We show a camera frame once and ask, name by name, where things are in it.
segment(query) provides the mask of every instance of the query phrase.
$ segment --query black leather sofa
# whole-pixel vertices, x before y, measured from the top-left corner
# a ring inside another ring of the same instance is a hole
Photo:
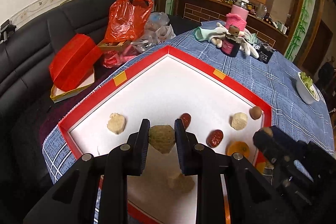
[[[52,182],[39,127],[50,108],[48,66],[76,34],[104,37],[116,0],[71,0],[29,21],[0,44],[0,223],[20,223]],[[176,34],[197,24],[170,16]]]

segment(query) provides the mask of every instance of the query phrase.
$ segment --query tablecloth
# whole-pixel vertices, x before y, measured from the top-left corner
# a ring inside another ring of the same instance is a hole
[[[203,28],[214,29],[216,22],[205,22]],[[300,70],[279,52],[273,54],[268,64],[245,56],[242,52],[239,52],[236,58],[231,58],[224,55],[213,44],[197,41],[193,31],[189,31],[130,60],[112,73],[93,92],[115,75],[166,45],[197,57],[232,77],[271,105],[272,125],[280,128],[295,141],[315,142],[335,157],[333,130],[322,94],[318,91],[319,102],[314,102],[312,105],[305,104],[295,88],[297,73]],[[53,183],[76,161],[58,127],[55,127],[45,139],[42,153]],[[100,191],[97,197],[95,222],[98,219],[99,201]],[[129,218],[129,223],[138,223]]]

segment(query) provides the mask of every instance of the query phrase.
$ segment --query red tray border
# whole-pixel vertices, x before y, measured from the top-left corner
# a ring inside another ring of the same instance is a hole
[[[206,73],[207,75],[215,78],[219,82],[223,83],[227,87],[231,88],[232,90],[236,91],[244,98],[249,100],[251,103],[259,106],[264,112],[264,127],[270,127],[272,122],[272,109],[271,106],[268,105],[264,100],[262,100],[259,96],[254,94],[248,88],[244,87],[242,84],[238,83],[237,81],[233,80],[229,76],[225,76],[224,79],[219,78],[217,75],[214,74],[215,68],[208,65],[207,63],[175,48],[172,46],[165,46],[158,51],[148,55],[147,57],[143,58],[142,60],[138,61],[131,67],[125,70],[126,74],[126,81],[122,84],[125,84],[139,72],[150,66],[152,63],[159,60],[161,57],[165,56],[166,54],[172,55],[191,66],[199,69],[200,71]],[[91,93],[88,97],[86,97],[80,104],[78,104],[72,111],[70,111],[59,123],[58,127],[61,131],[63,138],[66,140],[71,152],[75,156],[76,159],[79,159],[83,153],[80,151],[77,144],[74,142],[73,138],[69,134],[68,130],[77,122],[79,121],[87,112],[89,112],[93,107],[95,107],[99,102],[101,102],[104,98],[106,98],[110,93],[114,92],[118,86],[115,85],[115,81],[113,79],[109,80],[105,83],[100,89]],[[265,162],[265,158],[263,157],[262,153],[258,153],[256,163]],[[142,213],[141,211],[137,210],[134,206],[130,203],[128,204],[128,213],[135,219],[139,220],[145,224],[157,224],[157,222],[152,219],[151,217],[147,216],[146,214]]]

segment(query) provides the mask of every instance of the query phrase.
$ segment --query brick pattern wall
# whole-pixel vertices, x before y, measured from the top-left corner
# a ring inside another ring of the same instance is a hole
[[[196,22],[212,21],[218,19],[226,21],[226,16],[224,15],[188,3],[186,3],[184,7],[184,18],[188,18]],[[246,29],[248,29],[250,33],[256,33],[257,37],[262,42],[269,44],[271,47],[274,46],[275,44],[274,39],[263,34],[262,32],[259,32],[256,29],[251,28],[250,26],[246,26]]]

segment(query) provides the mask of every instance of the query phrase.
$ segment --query white tray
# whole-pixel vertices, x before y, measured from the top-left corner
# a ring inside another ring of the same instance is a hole
[[[255,105],[263,110],[258,120],[248,114]],[[106,126],[114,112],[127,121],[120,135]],[[187,130],[199,143],[205,144],[208,134],[220,129],[224,138],[215,152],[225,154],[231,141],[244,141],[250,147],[248,160],[256,163],[258,150],[252,137],[260,128],[270,126],[270,106],[222,72],[170,46],[110,80],[70,112],[59,127],[76,158],[83,153],[98,156],[126,143],[143,118],[149,119],[151,126],[169,124],[174,128],[174,121],[185,112],[192,117]],[[229,124],[237,112],[248,116],[247,127],[240,131]],[[128,200],[133,206],[129,205],[129,213],[144,223],[194,224],[197,177],[193,177],[196,184],[192,192],[176,194],[168,188],[167,177],[178,171],[176,146],[168,155],[149,146],[142,176],[128,177]]]

